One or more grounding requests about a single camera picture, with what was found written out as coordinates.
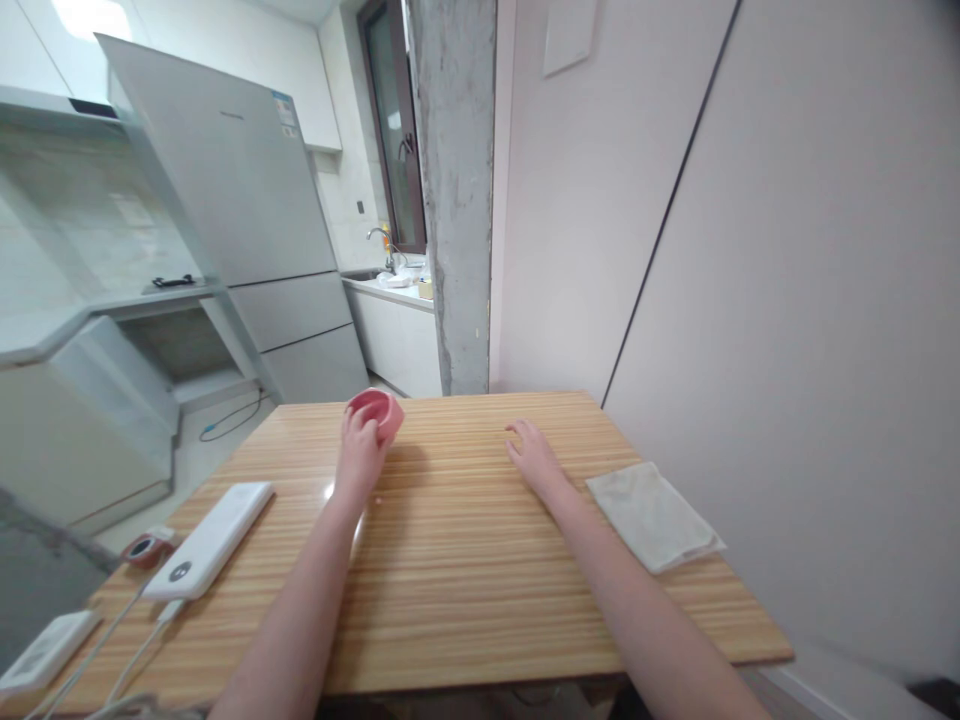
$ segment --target refrigerator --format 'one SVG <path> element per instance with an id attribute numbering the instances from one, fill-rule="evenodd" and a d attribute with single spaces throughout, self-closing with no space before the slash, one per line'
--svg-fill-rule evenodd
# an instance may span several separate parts
<path id="1" fill-rule="evenodd" d="M 307 403 L 365 388 L 293 98 L 117 38 L 97 40 L 134 153 L 267 391 L 278 403 Z"/>

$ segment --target napkin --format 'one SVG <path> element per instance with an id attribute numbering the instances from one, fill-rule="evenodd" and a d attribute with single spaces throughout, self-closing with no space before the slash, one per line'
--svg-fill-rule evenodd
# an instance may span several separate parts
<path id="1" fill-rule="evenodd" d="M 590 478 L 587 487 L 654 575 L 727 547 L 651 462 Z"/>

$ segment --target person's left hand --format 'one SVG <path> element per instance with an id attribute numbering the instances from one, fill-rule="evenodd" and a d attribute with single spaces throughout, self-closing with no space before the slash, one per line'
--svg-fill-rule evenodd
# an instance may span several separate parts
<path id="1" fill-rule="evenodd" d="M 340 425 L 340 458 L 334 494 L 363 506 L 380 478 L 393 438 L 377 441 L 377 421 L 369 418 L 370 407 L 354 412 L 347 408 Z"/>

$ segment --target concrete pillar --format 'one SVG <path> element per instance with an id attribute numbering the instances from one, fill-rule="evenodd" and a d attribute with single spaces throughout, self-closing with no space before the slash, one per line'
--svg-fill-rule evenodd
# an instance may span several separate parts
<path id="1" fill-rule="evenodd" d="M 489 384 L 496 0 L 410 0 L 413 85 L 444 395 Z"/>

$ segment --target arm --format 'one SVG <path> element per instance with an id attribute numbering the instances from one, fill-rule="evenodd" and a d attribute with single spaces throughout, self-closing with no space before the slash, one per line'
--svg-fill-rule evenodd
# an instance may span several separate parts
<path id="1" fill-rule="evenodd" d="M 364 409 L 356 415 L 347 411 L 341 434 L 333 495 L 210 720 L 298 720 L 316 714 L 353 535 L 390 445 L 378 445 L 377 422 L 366 420 Z"/>
<path id="2" fill-rule="evenodd" d="M 543 433 L 508 425 L 523 441 L 507 454 L 540 497 L 586 577 L 634 686 L 659 720 L 765 718 L 766 711 L 713 643 L 601 523 L 570 484 Z"/>

